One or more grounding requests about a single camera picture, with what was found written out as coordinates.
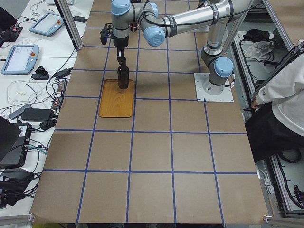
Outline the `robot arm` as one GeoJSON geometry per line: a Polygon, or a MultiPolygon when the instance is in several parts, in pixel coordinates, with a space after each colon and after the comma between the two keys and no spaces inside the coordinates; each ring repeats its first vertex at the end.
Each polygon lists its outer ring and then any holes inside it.
{"type": "Polygon", "coordinates": [[[249,0],[211,0],[194,10],[160,18],[157,5],[148,0],[144,3],[113,0],[109,38],[113,39],[117,47],[119,88],[127,89],[129,86],[129,68],[124,49],[128,46],[131,24],[136,23],[140,27],[145,40],[152,47],[160,46],[167,37],[208,26],[208,39],[202,54],[217,57],[223,51],[222,40],[227,24],[239,19],[250,7],[249,0]]]}

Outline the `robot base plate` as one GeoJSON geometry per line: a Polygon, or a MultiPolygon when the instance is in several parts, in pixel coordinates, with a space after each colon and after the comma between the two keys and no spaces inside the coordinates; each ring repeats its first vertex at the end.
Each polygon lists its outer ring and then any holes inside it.
{"type": "Polygon", "coordinates": [[[232,89],[228,86],[229,80],[224,85],[213,85],[209,81],[209,73],[194,73],[196,97],[199,102],[234,102],[232,89]]]}

